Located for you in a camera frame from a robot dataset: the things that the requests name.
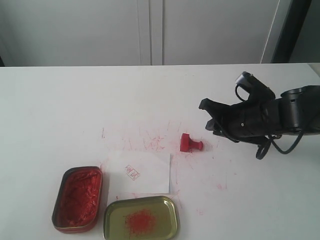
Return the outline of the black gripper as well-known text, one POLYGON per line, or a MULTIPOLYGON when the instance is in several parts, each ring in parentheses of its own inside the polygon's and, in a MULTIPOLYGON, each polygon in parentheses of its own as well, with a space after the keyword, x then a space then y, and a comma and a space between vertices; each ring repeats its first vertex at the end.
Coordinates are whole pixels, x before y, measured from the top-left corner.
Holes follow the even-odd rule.
POLYGON ((266 102, 228 105, 205 98, 201 100, 198 108, 212 117, 206 123, 205 129, 213 135, 258 145, 268 134, 283 134, 282 103, 278 98, 266 102), (222 127, 215 120, 222 120, 222 127))

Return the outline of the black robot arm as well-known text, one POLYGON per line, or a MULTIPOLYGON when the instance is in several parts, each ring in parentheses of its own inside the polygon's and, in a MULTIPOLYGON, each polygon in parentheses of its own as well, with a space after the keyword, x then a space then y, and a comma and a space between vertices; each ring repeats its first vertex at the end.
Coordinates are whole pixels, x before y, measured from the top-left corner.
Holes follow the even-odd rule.
POLYGON ((205 126, 214 135, 235 143, 261 146, 267 136, 318 135, 320 133, 320 87, 291 89, 276 98, 268 87, 247 88, 248 98, 232 105, 203 99, 199 109, 210 116, 205 126))

